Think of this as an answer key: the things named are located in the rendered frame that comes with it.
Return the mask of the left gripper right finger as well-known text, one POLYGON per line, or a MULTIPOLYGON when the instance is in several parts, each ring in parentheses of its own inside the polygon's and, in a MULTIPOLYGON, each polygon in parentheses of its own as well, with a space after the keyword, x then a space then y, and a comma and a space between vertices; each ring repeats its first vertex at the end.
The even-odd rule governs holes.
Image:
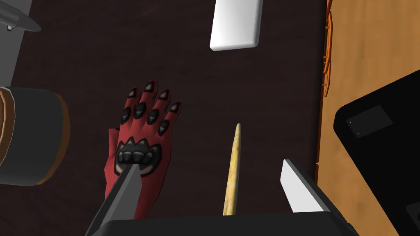
POLYGON ((280 183, 293 213, 331 211, 290 159, 283 160, 280 183))

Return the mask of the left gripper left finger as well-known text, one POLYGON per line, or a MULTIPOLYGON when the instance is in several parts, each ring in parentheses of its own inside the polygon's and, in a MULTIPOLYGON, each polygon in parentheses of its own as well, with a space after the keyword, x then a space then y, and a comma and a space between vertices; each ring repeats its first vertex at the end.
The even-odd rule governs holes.
POLYGON ((101 226, 109 221, 133 219, 141 189, 139 165, 126 165, 92 220, 85 236, 93 236, 101 226))

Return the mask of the red and black glove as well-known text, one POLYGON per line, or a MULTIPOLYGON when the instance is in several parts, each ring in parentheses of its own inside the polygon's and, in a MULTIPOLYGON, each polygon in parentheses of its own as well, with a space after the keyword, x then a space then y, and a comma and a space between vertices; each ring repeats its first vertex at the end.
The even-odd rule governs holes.
POLYGON ((158 93, 151 80, 144 91, 130 90, 119 128, 109 129, 109 157, 104 167, 105 195, 115 185, 125 166, 134 162, 141 171, 142 189, 135 219, 146 218, 156 202, 171 158, 172 130, 181 103, 171 103, 169 89, 158 93))

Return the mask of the yellow wooden stick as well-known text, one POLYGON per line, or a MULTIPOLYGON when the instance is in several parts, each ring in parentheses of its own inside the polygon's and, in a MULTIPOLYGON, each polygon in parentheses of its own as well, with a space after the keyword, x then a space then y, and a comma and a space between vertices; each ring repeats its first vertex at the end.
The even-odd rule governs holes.
POLYGON ((226 192, 224 198, 223 215, 235 215, 237 208, 237 191, 239 182, 240 170, 240 156, 241 156, 241 124, 238 123, 235 128, 235 135, 233 139, 231 158, 228 172, 228 179, 226 184, 226 192))

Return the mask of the black box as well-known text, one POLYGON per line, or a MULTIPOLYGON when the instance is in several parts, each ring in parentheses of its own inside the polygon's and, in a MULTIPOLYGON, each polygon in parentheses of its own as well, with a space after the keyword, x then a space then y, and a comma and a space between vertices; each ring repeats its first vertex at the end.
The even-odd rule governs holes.
POLYGON ((420 236, 420 70, 340 107, 333 129, 399 236, 420 236))

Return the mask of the grey cylinder with orange rim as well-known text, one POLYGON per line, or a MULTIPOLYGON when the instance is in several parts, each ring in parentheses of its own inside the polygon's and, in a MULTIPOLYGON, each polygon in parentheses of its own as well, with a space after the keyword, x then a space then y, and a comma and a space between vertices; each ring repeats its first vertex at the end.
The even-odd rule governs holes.
POLYGON ((69 139, 68 107, 60 95, 0 87, 0 184, 43 184, 62 162, 69 139))

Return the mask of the dark brown table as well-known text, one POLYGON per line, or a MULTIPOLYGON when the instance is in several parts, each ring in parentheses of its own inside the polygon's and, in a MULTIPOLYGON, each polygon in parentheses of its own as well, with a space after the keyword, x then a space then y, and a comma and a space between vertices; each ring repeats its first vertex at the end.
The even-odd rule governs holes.
POLYGON ((283 158, 313 174, 327 0, 263 0, 259 45, 213 52, 215 0, 33 0, 12 84, 62 95, 67 155, 37 187, 0 186, 0 227, 86 224, 105 197, 108 128, 133 86, 156 79, 182 102, 150 217, 220 215, 242 124, 239 214, 289 212, 283 158))

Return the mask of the orange chair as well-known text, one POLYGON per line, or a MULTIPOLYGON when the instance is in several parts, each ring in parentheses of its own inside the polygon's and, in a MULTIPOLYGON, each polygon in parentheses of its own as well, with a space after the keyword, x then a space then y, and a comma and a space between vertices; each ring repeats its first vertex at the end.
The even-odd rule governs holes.
POLYGON ((333 22, 331 6, 333 0, 327 0, 326 5, 326 21, 325 21, 325 38, 324 38, 324 57, 323 57, 323 97, 327 97, 331 77, 331 47, 333 37, 333 22))

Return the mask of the white flat rectangular block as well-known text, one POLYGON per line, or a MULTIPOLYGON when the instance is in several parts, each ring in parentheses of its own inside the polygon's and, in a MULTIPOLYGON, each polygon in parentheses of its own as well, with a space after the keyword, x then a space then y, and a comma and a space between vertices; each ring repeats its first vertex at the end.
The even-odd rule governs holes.
POLYGON ((210 48, 213 51, 258 46, 263 0, 216 0, 210 48))

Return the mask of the grey metal pointed object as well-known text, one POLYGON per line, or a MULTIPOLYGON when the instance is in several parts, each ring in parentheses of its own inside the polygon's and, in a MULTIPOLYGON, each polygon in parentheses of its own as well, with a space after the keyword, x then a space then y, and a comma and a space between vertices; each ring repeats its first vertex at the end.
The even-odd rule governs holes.
POLYGON ((0 1, 0 23, 6 25, 7 31, 21 29, 30 32, 41 31, 40 26, 18 8, 0 1))

